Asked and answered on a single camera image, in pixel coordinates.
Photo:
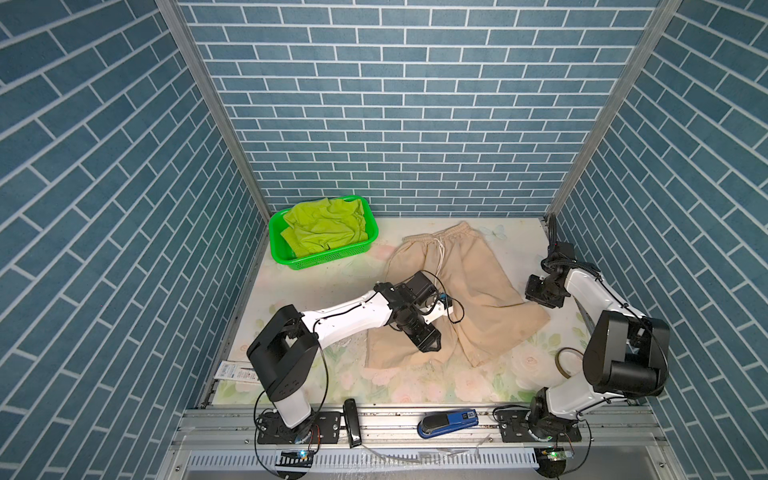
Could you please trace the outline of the beige drawstring shorts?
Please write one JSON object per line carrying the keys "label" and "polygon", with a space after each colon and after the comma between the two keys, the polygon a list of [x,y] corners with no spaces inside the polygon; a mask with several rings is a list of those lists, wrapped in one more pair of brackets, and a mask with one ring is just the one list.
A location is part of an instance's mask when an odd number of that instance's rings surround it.
{"label": "beige drawstring shorts", "polygon": [[421,352],[404,333],[390,327],[373,329],[367,332],[368,368],[443,364],[456,350],[478,367],[550,321],[543,307],[526,302],[515,290],[483,235],[465,222],[404,238],[387,261],[384,280],[400,283],[419,270],[426,270],[430,279],[439,277],[440,289],[460,302],[450,317],[433,322],[441,334],[440,350]]}

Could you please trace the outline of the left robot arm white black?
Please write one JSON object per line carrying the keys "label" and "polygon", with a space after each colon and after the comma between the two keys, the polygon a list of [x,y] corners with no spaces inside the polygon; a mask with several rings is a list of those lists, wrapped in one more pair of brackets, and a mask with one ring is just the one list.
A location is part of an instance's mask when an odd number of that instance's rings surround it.
{"label": "left robot arm white black", "polygon": [[378,282],[351,301],[300,312],[281,307],[249,345],[246,355],[283,424],[296,429],[315,415],[303,391],[315,356],[358,333],[390,326],[422,353],[441,349],[434,322],[448,317],[456,301],[437,278],[418,271],[405,281]]}

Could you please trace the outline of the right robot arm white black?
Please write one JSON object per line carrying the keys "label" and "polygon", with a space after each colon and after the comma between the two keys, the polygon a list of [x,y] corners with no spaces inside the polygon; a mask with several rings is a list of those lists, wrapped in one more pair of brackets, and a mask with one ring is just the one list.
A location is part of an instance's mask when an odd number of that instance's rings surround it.
{"label": "right robot arm white black", "polygon": [[553,240],[541,261],[545,277],[532,275],[526,298],[560,308],[574,298],[594,321],[582,370],[531,402],[529,424],[572,425],[581,414],[614,399],[660,395],[669,378],[669,325],[630,306],[608,286],[594,264],[576,259],[571,244]]}

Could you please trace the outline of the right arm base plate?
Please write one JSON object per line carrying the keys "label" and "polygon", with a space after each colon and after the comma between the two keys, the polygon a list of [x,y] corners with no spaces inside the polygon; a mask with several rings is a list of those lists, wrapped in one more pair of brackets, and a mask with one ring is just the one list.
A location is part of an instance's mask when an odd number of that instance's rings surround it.
{"label": "right arm base plate", "polygon": [[576,443],[582,440],[582,434],[574,420],[551,416],[534,420],[531,412],[522,408],[501,409],[495,411],[492,416],[498,423],[504,443]]}

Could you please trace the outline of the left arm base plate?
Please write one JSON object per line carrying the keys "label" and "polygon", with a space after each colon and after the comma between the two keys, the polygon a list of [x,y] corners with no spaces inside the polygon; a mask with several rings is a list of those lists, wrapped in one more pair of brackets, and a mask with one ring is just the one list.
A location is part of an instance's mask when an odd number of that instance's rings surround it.
{"label": "left arm base plate", "polygon": [[289,445],[319,443],[337,444],[342,427],[342,414],[323,411],[311,415],[296,427],[287,427],[276,411],[265,411],[257,417],[259,445]]}

